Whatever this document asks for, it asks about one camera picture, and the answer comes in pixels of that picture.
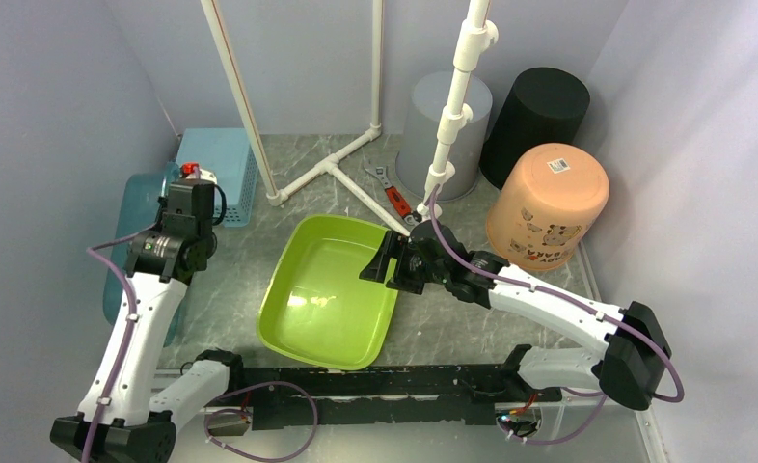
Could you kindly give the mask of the green plastic tray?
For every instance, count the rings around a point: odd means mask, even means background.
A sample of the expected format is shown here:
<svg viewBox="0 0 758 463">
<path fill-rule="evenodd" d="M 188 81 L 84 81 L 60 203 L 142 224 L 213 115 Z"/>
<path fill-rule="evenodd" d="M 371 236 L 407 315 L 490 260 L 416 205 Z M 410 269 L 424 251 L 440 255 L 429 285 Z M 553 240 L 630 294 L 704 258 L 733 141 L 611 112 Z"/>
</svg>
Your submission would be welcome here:
<svg viewBox="0 0 758 463">
<path fill-rule="evenodd" d="M 397 291 L 360 279 L 386 228 L 339 215 L 298 223 L 263 297 L 257 336 L 270 350 L 323 368 L 359 370 L 382 349 Z"/>
</svg>

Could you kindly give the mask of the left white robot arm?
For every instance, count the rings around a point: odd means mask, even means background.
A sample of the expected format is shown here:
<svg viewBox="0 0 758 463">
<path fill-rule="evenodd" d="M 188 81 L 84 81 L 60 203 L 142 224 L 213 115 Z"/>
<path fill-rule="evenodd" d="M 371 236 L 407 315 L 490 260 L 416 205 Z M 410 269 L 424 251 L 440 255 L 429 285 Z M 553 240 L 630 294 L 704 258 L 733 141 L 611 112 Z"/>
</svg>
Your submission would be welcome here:
<svg viewBox="0 0 758 463">
<path fill-rule="evenodd" d="M 209 349 L 159 393 L 152 383 L 171 322 L 194 276 L 217 246 L 216 184 L 171 183 L 153 225 L 124 238 L 119 312 L 94 381 L 74 415 L 54 421 L 50 440 L 79 462 L 166 462 L 177 433 L 214 399 L 247 392 L 240 355 Z"/>
</svg>

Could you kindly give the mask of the blue plastic basket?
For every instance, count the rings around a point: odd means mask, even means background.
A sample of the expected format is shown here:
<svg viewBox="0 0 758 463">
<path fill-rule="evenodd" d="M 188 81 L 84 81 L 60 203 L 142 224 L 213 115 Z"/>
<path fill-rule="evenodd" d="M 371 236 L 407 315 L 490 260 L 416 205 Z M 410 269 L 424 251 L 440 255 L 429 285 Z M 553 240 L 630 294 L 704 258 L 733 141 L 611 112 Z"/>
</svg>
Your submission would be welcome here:
<svg viewBox="0 0 758 463">
<path fill-rule="evenodd" d="M 216 178 L 227 198 L 223 225 L 245 227 L 251 217 L 258 167 L 244 128 L 189 128 L 180 141 L 176 163 L 196 162 Z"/>
</svg>

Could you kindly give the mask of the orange plastic bucket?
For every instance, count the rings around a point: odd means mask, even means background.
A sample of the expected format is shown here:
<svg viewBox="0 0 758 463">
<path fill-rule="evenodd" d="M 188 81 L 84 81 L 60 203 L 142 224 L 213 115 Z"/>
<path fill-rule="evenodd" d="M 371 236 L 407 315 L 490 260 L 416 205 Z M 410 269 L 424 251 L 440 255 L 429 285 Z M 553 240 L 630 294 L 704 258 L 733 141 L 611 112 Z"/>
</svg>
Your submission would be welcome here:
<svg viewBox="0 0 758 463">
<path fill-rule="evenodd" d="M 569 260 L 609 198 L 609 178 L 589 153 L 571 145 L 536 146 L 516 162 L 490 208 L 492 249 L 530 271 Z"/>
</svg>

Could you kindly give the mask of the black plastic bucket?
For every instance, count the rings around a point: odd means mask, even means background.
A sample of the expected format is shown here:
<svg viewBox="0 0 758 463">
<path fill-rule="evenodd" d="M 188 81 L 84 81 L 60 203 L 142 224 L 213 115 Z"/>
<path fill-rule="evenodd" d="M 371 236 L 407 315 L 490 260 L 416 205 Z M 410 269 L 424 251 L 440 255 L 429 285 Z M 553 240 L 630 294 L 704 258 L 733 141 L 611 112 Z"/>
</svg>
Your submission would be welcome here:
<svg viewBox="0 0 758 463">
<path fill-rule="evenodd" d="M 523 71 L 483 145 L 480 172 L 501 189 L 528 150 L 546 143 L 572 144 L 590 101 L 584 83 L 567 71 L 549 67 Z"/>
</svg>

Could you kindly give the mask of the clear teal plastic tub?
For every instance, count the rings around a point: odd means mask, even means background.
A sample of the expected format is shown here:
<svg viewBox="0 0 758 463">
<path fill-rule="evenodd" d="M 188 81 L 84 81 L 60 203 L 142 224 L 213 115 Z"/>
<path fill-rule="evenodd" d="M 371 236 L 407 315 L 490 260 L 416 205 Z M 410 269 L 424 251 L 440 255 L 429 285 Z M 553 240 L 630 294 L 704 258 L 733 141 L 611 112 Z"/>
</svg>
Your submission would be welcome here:
<svg viewBox="0 0 758 463">
<path fill-rule="evenodd" d="M 168 193 L 170 184 L 179 177 L 180 169 L 175 162 L 167 163 L 160 171 L 132 175 L 123 190 L 115 237 L 122 238 L 152 225 L 159 210 L 158 199 Z M 111 271 L 107 271 L 102 312 L 111 325 L 116 321 L 121 301 L 122 285 Z"/>
</svg>

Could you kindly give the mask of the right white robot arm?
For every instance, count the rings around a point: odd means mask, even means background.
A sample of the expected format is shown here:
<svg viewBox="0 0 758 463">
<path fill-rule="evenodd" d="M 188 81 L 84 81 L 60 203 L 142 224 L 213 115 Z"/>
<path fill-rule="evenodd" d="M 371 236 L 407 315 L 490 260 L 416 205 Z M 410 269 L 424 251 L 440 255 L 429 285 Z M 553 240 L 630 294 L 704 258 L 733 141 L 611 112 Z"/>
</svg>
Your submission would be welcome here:
<svg viewBox="0 0 758 463">
<path fill-rule="evenodd" d="M 487 251 L 469 251 L 442 224 L 425 221 L 409 234 L 386 231 L 360 279 L 421 294 L 440 285 L 455 299 L 514 313 L 573 341 L 575 347 L 513 348 L 501 367 L 507 396 L 524 400 L 546 389 L 598 391 L 644 411 L 662 400 L 658 387 L 673 371 L 671 349 L 654 312 L 579 296 L 529 275 Z"/>
</svg>

